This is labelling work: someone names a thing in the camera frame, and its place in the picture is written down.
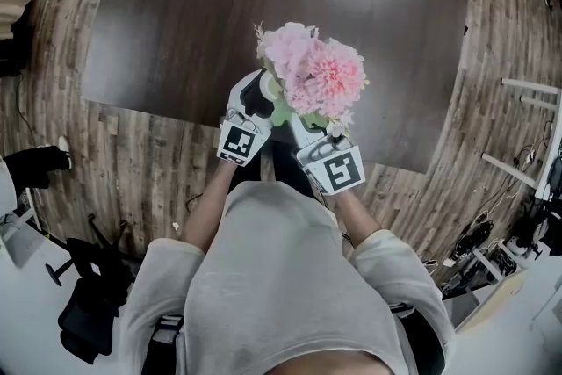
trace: white floor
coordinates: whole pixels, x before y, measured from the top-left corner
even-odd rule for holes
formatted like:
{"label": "white floor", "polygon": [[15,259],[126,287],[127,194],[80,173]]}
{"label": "white floor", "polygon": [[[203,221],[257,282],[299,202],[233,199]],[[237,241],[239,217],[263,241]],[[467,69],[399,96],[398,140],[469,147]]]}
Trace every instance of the white floor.
{"label": "white floor", "polygon": [[99,356],[91,366],[68,353],[61,344],[57,319],[74,290],[78,274],[71,267],[57,286],[47,274],[45,263],[57,268],[68,253],[30,227],[22,228],[21,241],[32,255],[21,268],[15,267],[0,251],[0,368],[5,375],[121,375],[117,365],[116,343],[119,327],[114,327],[113,353]]}

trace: black cable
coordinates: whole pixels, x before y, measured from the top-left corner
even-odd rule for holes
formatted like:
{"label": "black cable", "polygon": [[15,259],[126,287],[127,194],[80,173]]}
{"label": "black cable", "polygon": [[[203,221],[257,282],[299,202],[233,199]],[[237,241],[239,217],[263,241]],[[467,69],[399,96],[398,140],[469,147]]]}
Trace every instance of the black cable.
{"label": "black cable", "polygon": [[24,80],[24,75],[21,74],[21,78],[19,79],[18,82],[18,86],[16,86],[16,108],[18,109],[18,113],[19,113],[19,117],[25,122],[25,124],[27,125],[27,129],[29,130],[29,134],[32,137],[32,142],[33,142],[33,146],[35,148],[37,148],[37,142],[35,141],[35,135],[33,134],[33,130],[32,127],[29,125],[29,122],[27,122],[27,119],[24,117],[24,115],[22,114],[21,110],[19,109],[19,85],[22,83],[22,81]]}
{"label": "black cable", "polygon": [[14,213],[7,213],[4,215],[4,220],[2,221],[2,223],[0,223],[0,227],[3,227],[4,225],[6,225],[8,223],[8,219],[13,216]]}
{"label": "black cable", "polygon": [[187,210],[187,212],[188,212],[189,214],[192,213],[192,211],[191,211],[191,209],[190,209],[190,203],[191,203],[193,200],[197,200],[197,199],[198,199],[199,197],[201,197],[202,195],[203,195],[203,194],[198,194],[198,195],[196,195],[196,196],[193,196],[193,197],[191,197],[187,202],[185,202],[185,209]]}
{"label": "black cable", "polygon": [[545,147],[548,147],[548,144],[546,143],[546,141],[551,139],[551,135],[552,135],[552,130],[551,130],[551,134],[548,135],[548,138],[545,138],[544,136],[546,135],[546,126],[548,126],[549,124],[553,124],[554,121],[553,120],[547,120],[546,122],[544,122],[544,128],[543,128],[543,139],[541,140],[541,142],[544,144]]}
{"label": "black cable", "polygon": [[[523,147],[521,148],[521,150],[519,150],[519,153],[517,154],[517,156],[514,158],[514,164],[513,164],[513,165],[515,166],[516,169],[519,168],[519,164],[520,164],[520,161],[521,161],[521,160],[520,160],[521,155],[522,155],[522,153],[523,153],[527,148],[532,148],[533,150],[535,150],[535,146],[533,146],[532,144],[527,144],[526,146],[523,146]],[[524,169],[522,172],[523,172],[523,173],[526,172],[528,168],[529,168],[529,166],[527,166],[527,168]],[[506,192],[508,192],[509,190],[511,190],[511,189],[515,186],[515,184],[516,184],[517,181],[518,181],[517,179],[514,180],[511,184],[508,184],[508,187],[507,187],[504,191],[502,191],[503,185],[506,183],[506,181],[508,181],[509,177],[510,177],[510,175],[507,174],[507,175],[503,178],[503,181],[501,182],[500,187],[498,188],[498,190],[497,190],[488,200],[486,200],[484,203],[482,203],[482,204],[477,208],[476,211],[478,211],[478,213],[476,214],[476,216],[474,217],[474,219],[471,221],[471,225],[470,225],[470,226],[468,227],[468,229],[466,230],[466,233],[468,233],[468,232],[470,231],[470,229],[471,229],[472,224],[474,223],[474,221],[475,221],[478,217],[480,217],[480,216],[482,215],[482,210],[484,209],[484,206],[486,206],[488,203],[490,203],[490,202],[493,201],[494,203],[492,204],[492,206],[491,206],[490,209],[494,208],[494,206],[496,205],[496,202],[499,201],[499,200],[503,197],[503,194],[505,194]]]}

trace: office chair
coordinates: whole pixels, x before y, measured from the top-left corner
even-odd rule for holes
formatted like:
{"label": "office chair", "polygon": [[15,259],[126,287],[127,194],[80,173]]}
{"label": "office chair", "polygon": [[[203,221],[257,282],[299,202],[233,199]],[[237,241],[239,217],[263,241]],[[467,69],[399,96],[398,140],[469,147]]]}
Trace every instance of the office chair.
{"label": "office chair", "polygon": [[121,222],[119,237],[110,244],[97,229],[94,219],[91,214],[88,223],[102,247],[69,238],[70,259],[58,270],[46,264],[48,274],[58,286],[61,286],[61,275],[72,264],[82,277],[76,282],[58,323],[63,347],[88,364],[93,364],[98,354],[112,353],[113,319],[119,317],[119,308],[125,305],[127,290],[133,282],[131,271],[122,262],[127,255],[118,250],[126,222]]}

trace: gray sweatshirt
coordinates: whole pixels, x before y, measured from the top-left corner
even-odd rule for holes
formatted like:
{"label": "gray sweatshirt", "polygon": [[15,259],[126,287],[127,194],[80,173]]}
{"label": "gray sweatshirt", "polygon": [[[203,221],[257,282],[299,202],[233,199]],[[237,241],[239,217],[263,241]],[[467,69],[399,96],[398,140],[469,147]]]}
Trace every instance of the gray sweatshirt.
{"label": "gray sweatshirt", "polygon": [[328,209],[282,183],[246,182],[228,195],[206,256],[183,242],[149,245],[122,321],[123,373],[141,373],[158,319],[183,314],[177,374],[264,375],[322,350],[369,352],[396,375],[416,374],[388,306],[400,302],[425,316],[449,361],[441,293],[406,243],[381,230],[348,261]]}

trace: wood plank floor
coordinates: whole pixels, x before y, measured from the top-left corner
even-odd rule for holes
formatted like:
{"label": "wood plank floor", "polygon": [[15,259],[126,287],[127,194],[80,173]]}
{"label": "wood plank floor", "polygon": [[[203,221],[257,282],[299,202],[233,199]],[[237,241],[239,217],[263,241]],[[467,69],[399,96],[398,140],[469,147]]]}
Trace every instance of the wood plank floor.
{"label": "wood plank floor", "polygon": [[[52,233],[94,240],[88,213],[109,236],[121,220],[133,226],[123,247],[141,255],[156,237],[176,237],[186,201],[213,170],[214,130],[173,119],[83,101],[80,83],[99,0],[35,0],[32,63],[19,103],[37,141],[69,137],[75,167],[52,177],[37,201]],[[511,161],[526,144],[538,146],[552,113],[517,102],[520,90],[503,76],[562,86],[562,17],[544,0],[469,0],[463,58],[449,115],[426,175],[366,167],[359,193],[372,214],[423,258],[443,259],[503,174],[480,160],[486,151]],[[17,79],[0,80],[0,152],[32,146],[16,110]],[[539,156],[544,153],[544,146]],[[530,168],[532,175],[538,166]],[[494,235],[509,226],[524,188],[517,184],[493,211]]]}

